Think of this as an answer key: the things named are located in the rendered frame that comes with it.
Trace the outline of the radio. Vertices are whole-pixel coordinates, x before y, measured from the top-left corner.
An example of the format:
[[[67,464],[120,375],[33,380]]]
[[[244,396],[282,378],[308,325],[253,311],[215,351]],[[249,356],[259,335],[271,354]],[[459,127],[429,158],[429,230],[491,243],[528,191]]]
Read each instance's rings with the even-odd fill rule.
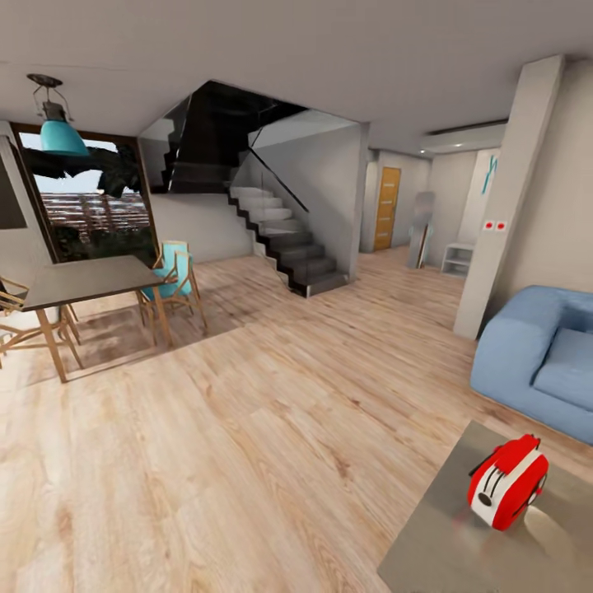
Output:
[[[508,528],[541,494],[549,464],[539,443],[534,434],[513,439],[469,473],[469,505],[495,530]]]

